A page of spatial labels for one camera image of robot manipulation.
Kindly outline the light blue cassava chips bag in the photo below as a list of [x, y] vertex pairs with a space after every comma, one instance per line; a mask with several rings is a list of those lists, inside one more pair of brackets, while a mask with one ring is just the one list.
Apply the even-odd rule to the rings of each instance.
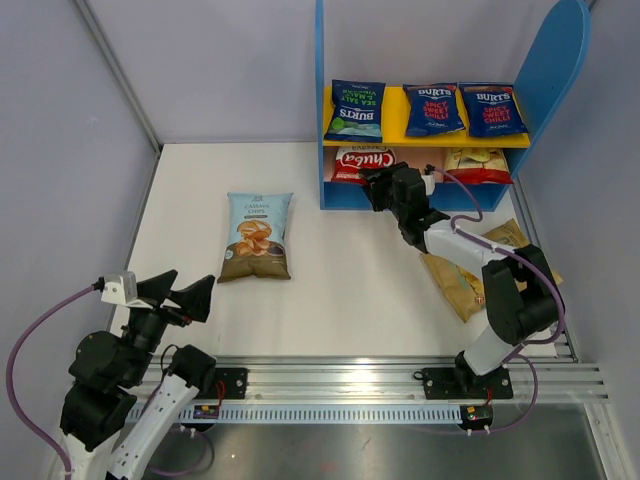
[[219, 283], [245, 277], [290, 280], [285, 232], [292, 193], [229, 192], [229, 235]]

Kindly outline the blue Burts sea salt bag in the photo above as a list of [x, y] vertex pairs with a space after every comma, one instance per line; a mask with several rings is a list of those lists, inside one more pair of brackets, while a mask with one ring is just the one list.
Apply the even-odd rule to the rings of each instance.
[[327, 141], [381, 143], [382, 103], [386, 84], [334, 79], [333, 112], [324, 134]]

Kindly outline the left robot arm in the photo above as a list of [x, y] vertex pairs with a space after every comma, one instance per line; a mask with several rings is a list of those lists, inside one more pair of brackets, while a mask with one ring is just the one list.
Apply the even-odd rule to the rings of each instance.
[[140, 479], [162, 439], [191, 401], [210, 402], [210, 418], [225, 400], [246, 392], [244, 368], [217, 369], [216, 360], [193, 345], [176, 349], [136, 425], [119, 437], [137, 403], [131, 388], [141, 385], [168, 326], [208, 319], [215, 277], [207, 275], [176, 290], [177, 271], [138, 281], [125, 271], [101, 277], [92, 288], [104, 303], [129, 311], [120, 335], [88, 334], [69, 367], [74, 383], [64, 399], [60, 428], [69, 479]]

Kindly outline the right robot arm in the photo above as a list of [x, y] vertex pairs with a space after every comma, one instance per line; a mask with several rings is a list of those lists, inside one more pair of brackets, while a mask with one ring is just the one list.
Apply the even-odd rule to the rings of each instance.
[[407, 244], [473, 274], [484, 288], [488, 325], [455, 358], [452, 380], [466, 398], [492, 389], [503, 367], [529, 345], [554, 343], [565, 329], [565, 306], [551, 268], [535, 245], [513, 248], [459, 226], [430, 204], [436, 167], [401, 162], [367, 170], [363, 187], [374, 211], [390, 211]]

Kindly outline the blue Burts chilli bag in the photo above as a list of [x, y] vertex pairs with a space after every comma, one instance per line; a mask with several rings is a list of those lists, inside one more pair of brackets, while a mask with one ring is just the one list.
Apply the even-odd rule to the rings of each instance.
[[403, 90], [410, 107], [407, 137], [436, 136], [465, 128], [457, 105], [455, 83], [405, 84]]
[[528, 132], [511, 84], [463, 83], [459, 88], [471, 137], [494, 138]]

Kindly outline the yellow chips bag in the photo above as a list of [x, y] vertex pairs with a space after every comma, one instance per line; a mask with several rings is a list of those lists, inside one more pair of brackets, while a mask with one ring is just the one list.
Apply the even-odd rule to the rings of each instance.
[[[530, 244], [515, 219], [487, 231], [483, 237], [514, 248]], [[444, 299], [463, 323], [485, 308], [485, 292], [479, 278], [438, 256], [423, 254], [421, 259]]]

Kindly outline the red Chuba bag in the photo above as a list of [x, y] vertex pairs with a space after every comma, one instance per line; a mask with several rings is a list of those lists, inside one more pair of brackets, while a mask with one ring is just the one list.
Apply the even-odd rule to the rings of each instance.
[[364, 185], [363, 170], [386, 168], [397, 162], [393, 149], [386, 146], [339, 147], [334, 161], [332, 182]]
[[505, 154], [500, 148], [451, 148], [444, 170], [463, 184], [512, 183]]

